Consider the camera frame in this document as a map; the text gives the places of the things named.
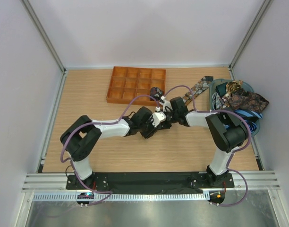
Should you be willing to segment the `brown floral tie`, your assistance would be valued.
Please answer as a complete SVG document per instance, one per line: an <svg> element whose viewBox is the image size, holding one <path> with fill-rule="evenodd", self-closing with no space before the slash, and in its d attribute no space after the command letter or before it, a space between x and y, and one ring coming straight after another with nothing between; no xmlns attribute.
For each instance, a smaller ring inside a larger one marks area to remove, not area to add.
<svg viewBox="0 0 289 227"><path fill-rule="evenodd" d="M204 76L183 96L183 101L186 105L193 102L193 98L197 98L200 94L209 88L209 85L214 81L213 76Z"/></svg>

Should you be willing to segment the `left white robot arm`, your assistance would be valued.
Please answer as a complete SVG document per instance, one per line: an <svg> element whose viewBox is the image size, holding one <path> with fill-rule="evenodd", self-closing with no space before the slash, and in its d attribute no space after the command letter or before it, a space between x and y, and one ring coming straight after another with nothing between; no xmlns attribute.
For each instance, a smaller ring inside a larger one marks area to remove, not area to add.
<svg viewBox="0 0 289 227"><path fill-rule="evenodd" d="M65 151L69 153L69 160L77 174L77 184L83 189L89 189L94 181L88 156L100 139L131 136L138 132L148 138L165 119L160 108L153 113L146 107L141 107L132 116L122 116L110 121L91 120L83 115L61 135L61 157Z"/></svg>

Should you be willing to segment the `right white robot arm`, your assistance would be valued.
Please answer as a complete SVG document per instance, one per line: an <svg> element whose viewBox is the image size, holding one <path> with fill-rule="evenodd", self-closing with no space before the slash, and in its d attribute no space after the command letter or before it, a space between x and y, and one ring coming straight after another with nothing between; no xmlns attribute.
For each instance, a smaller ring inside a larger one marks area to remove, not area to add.
<svg viewBox="0 0 289 227"><path fill-rule="evenodd" d="M168 115L169 124L201 126L210 130L216 151L212 162L206 168L206 182L211 187L222 184L229 173L228 166L233 154L250 136L247 124L235 113L227 110L223 112L188 110L181 97L168 101L163 96L161 104L163 111Z"/></svg>

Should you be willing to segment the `rolled dark floral tie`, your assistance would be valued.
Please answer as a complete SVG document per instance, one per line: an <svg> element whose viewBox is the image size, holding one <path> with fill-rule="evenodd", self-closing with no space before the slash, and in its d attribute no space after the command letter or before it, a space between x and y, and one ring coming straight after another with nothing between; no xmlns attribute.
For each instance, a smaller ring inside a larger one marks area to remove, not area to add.
<svg viewBox="0 0 289 227"><path fill-rule="evenodd" d="M150 96L155 99L160 99L164 95L164 91L159 87L152 87L150 89Z"/></svg>

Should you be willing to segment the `grey patterned tie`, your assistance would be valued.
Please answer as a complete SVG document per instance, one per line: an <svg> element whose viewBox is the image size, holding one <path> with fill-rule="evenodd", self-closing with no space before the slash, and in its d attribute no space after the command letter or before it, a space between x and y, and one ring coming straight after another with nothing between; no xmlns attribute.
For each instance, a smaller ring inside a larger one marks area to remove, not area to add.
<svg viewBox="0 0 289 227"><path fill-rule="evenodd" d="M226 103L217 92L214 92L212 94L212 107L211 107L212 110L221 110L228 108L229 106L230 105Z"/></svg>

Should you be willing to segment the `orange compartment tray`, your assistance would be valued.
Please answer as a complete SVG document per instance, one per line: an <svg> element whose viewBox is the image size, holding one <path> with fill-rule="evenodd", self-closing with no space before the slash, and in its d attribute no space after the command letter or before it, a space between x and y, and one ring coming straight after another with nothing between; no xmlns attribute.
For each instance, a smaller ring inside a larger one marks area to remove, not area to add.
<svg viewBox="0 0 289 227"><path fill-rule="evenodd" d="M106 101L113 104L129 104L135 97L144 95L133 105L155 106L155 102L148 97L153 87L165 92L165 69L115 66L111 74Z"/></svg>

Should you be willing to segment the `teal plastic basket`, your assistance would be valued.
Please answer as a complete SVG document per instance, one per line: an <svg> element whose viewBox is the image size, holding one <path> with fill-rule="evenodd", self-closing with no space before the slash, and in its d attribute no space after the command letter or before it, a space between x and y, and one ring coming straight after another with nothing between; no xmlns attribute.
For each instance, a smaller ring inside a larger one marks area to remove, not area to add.
<svg viewBox="0 0 289 227"><path fill-rule="evenodd" d="M216 79L209 86L210 108L228 109L241 116L248 124L252 136L260 130L263 110L269 102L254 92L252 87L241 80Z"/></svg>

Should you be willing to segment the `dark green tie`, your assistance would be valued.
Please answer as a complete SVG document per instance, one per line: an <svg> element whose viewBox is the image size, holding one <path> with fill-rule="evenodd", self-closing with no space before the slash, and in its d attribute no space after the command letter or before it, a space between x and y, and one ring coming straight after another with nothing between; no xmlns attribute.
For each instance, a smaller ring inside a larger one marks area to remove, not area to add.
<svg viewBox="0 0 289 227"><path fill-rule="evenodd" d="M227 82L225 82L225 83L222 83L222 84L219 84L219 85L217 85L216 87L215 87L215 91L217 92L217 94L219 95L219 96L224 96L226 93L227 93L227 91L226 91L226 85L227 85L228 83Z"/></svg>

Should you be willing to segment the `gold patterned tie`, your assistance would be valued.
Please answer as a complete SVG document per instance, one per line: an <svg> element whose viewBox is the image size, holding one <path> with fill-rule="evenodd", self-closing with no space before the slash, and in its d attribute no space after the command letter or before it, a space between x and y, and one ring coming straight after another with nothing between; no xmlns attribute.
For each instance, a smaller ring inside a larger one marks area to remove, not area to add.
<svg viewBox="0 0 289 227"><path fill-rule="evenodd" d="M225 85L225 94L224 97L230 97L235 91L237 91L239 88L242 87L243 81L241 80L234 80L231 82L228 82Z"/></svg>

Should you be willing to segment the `dark brown paisley tie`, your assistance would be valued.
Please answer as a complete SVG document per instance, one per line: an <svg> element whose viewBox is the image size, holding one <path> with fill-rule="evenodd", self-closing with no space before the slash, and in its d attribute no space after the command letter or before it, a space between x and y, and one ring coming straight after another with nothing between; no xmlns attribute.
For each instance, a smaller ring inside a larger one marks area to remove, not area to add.
<svg viewBox="0 0 289 227"><path fill-rule="evenodd" d="M263 96L247 92L246 95L233 93L230 97L224 97L223 100L229 104L232 110L246 109L257 113L262 113L269 104Z"/></svg>

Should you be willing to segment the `blue striped tie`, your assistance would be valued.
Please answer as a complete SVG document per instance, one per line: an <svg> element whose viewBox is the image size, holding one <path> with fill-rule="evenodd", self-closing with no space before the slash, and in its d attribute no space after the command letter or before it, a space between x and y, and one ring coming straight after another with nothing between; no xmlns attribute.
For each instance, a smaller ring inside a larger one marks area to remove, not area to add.
<svg viewBox="0 0 289 227"><path fill-rule="evenodd" d="M251 133L254 133L257 130L257 121L263 118L262 113L257 113L246 109L237 109L234 111L234 113L241 116L246 121L251 130Z"/></svg>

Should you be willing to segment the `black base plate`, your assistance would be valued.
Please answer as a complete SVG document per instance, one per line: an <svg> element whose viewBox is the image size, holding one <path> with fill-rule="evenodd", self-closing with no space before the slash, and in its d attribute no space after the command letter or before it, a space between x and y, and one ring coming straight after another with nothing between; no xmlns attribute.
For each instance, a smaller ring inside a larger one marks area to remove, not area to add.
<svg viewBox="0 0 289 227"><path fill-rule="evenodd" d="M234 188L232 174L228 173L216 183L209 182L205 172L158 173L103 173L97 172L84 180L84 184L98 191L113 194L193 194L203 189Z"/></svg>

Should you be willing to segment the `aluminium frame rail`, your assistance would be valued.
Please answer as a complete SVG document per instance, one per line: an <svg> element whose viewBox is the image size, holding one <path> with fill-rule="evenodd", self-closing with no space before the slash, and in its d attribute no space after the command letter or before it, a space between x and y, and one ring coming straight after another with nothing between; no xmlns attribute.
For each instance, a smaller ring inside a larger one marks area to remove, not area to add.
<svg viewBox="0 0 289 227"><path fill-rule="evenodd" d="M249 190L276 190L280 189L279 181L274 171L241 171L241 175L245 178ZM232 172L236 190L245 190L246 186L243 178Z"/></svg>

